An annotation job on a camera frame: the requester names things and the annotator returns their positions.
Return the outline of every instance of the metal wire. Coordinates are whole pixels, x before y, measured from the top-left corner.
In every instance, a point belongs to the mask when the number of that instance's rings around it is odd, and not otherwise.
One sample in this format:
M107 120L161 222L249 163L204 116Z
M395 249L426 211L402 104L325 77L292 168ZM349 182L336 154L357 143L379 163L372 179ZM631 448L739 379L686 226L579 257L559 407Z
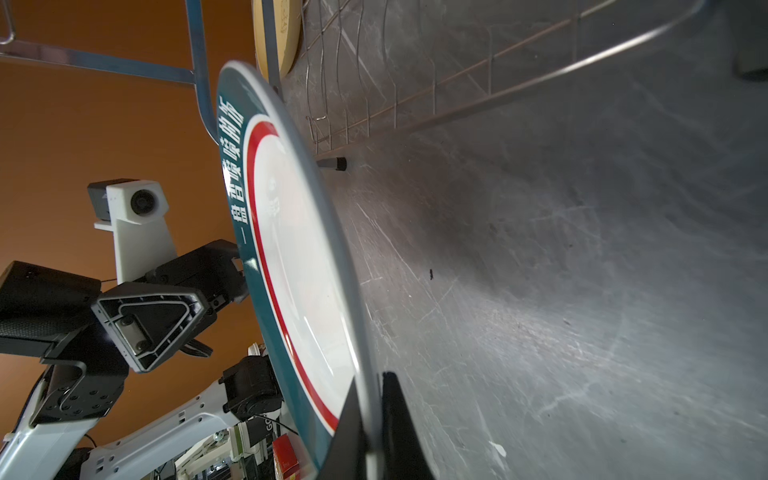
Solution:
M379 4L371 4L374 8L383 5L381 12L369 13L369 9L366 8L366 0L337 0L336 9L333 11L327 6L328 0L306 0L302 8L302 21L303 21L303 33L304 38L307 39L307 21L316 22L319 26L319 31L310 41L305 41L305 46L299 55L299 60L306 59L306 110L309 113L306 117L307 123L310 129L310 137L315 147L315 155L318 158L337 155L346 148L367 142L372 137L385 137L387 134L391 134L395 131L414 131L422 127L432 126L440 124L443 121L450 121L461 116L471 114L475 111L482 109L493 108L493 106L508 101L512 94L517 94L526 88L532 88L539 84L541 81L547 81L551 78L557 78L564 73L568 73L573 70L574 66L582 68L584 66L591 65L596 60L604 59L608 56L612 56L618 52L621 52L627 48L633 48L641 43L644 43L652 38L659 36L661 33L665 33L666 27L674 26L677 23L683 23L689 17L697 16L697 13L705 10L710 4L710 0L695 0L693 6L686 11L680 18L676 18L673 22L663 27L659 27L654 31L647 32L644 35L640 35L633 38L630 41L618 45L614 48L609 48L602 52L599 52L592 57L581 59L580 55L580 28L581 23L587 17L596 15L605 11L608 7L616 4L618 0L603 0L596 5L589 5L588 8L584 8L583 4L586 0L571 0L570 11L564 12L564 18L551 23L549 26L543 27L540 30L529 35L522 40L512 41L505 44L498 45L500 43L500 37L503 35L497 34L497 25L486 25L484 27L488 44L486 45L485 57L477 60L475 63L468 67L460 68L456 71L450 71L442 76L438 75L438 62L436 61L437 55L440 52L435 51L435 48L427 48L425 45L424 35L422 32L422 13L420 10L421 2L416 2L416 21L418 22L418 34L419 34L419 55L422 55L425 59L425 65L429 66L429 72L427 74L430 79L427 85L424 85L424 81L420 82L422 87L414 88L418 81L406 81L401 86L398 82L398 78L401 78L404 74L405 68L402 65L398 65L394 62L390 52L390 48L394 48L393 45L398 41L398 38L391 37L395 29L392 27L393 22L400 22L402 18L407 18L402 12L402 6L398 5L399 17L394 17L392 12L392 3L395 0L385 0ZM307 13L310 12L312 3L317 4L316 18L307 18ZM325 5L331 15L324 21L323 8ZM348 36L346 36L344 20L347 18L353 19L353 14L359 14L356 25L353 26L353 31L356 31L356 37L352 42ZM362 38L363 25L372 25L372 28L368 28L368 43L371 45L364 45ZM522 51L523 48L530 48L532 45L538 42L546 41L555 34L562 32L568 35L568 28L571 28L570 32L570 54L566 65L559 65L553 67L550 71L544 74L532 75L530 78L523 78L516 83L510 83L508 78L503 78L503 71L499 70L498 63L501 59L509 56L513 52ZM380 32L380 45L375 45L375 39L372 39L371 31L379 30ZM403 31L407 31L407 26L403 26ZM326 55L326 36L337 35L333 40L336 41L336 51L333 56ZM342 78L339 70L339 63L341 57L339 55L342 47L342 37L346 36L345 46L349 49L350 56L353 58L352 68L356 72L356 85L354 87L347 87L346 90L340 82ZM361 65L363 64L363 58L365 57L365 63L368 65L374 64L377 61L382 62L382 74L372 74L366 70L366 81L364 81L361 73ZM331 98L329 97L326 76L328 75L327 62L334 61L333 74L336 76L334 84L336 86L336 94ZM310 87L310 79L312 72L319 73L319 81L313 82ZM476 75L485 76L485 85L479 85L478 81L474 78ZM378 87L378 81L384 81L389 83L391 87L387 91L382 91ZM480 98L459 98L457 101L453 98L453 103L443 105L443 96L440 94L446 88L450 88L454 84L458 84L460 81L473 82L478 86ZM370 83L373 87L376 87L378 92L366 87L366 83ZM411 92L405 94L405 89L411 88ZM374 98L382 97L384 102L374 101ZM429 111L416 112L417 100L428 97L431 101L431 107ZM319 100L322 105L322 113L316 115L313 113L312 101ZM381 104L377 109L371 113L371 105ZM380 118L385 118L385 115L389 115L391 112L392 121L384 121L381 125L376 124L376 131L372 132L373 121Z
M2 7L3 12L5 13L5 24L8 26L8 36L0 38L0 45L8 45L16 39L16 24L13 21L11 0L2 0Z

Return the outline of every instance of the cable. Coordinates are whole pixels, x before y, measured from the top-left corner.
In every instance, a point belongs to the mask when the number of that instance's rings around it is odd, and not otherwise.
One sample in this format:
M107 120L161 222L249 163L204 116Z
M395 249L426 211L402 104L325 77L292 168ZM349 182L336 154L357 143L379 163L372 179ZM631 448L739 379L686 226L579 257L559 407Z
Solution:
M186 345L182 345L179 350L189 356L198 356L205 359L214 353L214 349L195 339L190 340Z
M296 435L299 435L299 433L298 433L296 430L294 430L294 429L290 428L288 425L286 425L286 424L284 424L284 423L282 423L282 422L278 422L277 420L272 420L272 419L271 419L270 417L268 417L268 416L264 416L264 415L258 415L258 414L254 415L254 416L255 416L255 417L259 417L260 419L269 420L269 421L270 421L270 422L272 422L272 423L276 423L277 425L280 425L280 426L281 426L281 427L283 427L285 430L288 430L289 432L293 432L293 433L295 433Z
M92 438L92 437L91 437L91 436L90 436L88 433L86 433L86 434L85 434L85 435L83 435L83 436L84 436L84 437L88 437L88 440L91 440L91 443L92 443L92 444L94 444L94 448L97 448L97 447L98 447L98 445L96 445L96 442L94 442L93 438Z
M155 475L157 475L157 477L158 477L158 478L160 478L160 473L162 473L162 472L163 472L163 468L165 468L165 465L168 465L168 462L169 462L169 461L168 461L168 460L166 460L166 461L165 461L165 463L164 463L163 465L160 465L160 468L156 468L156 469L154 470L154 474L155 474Z

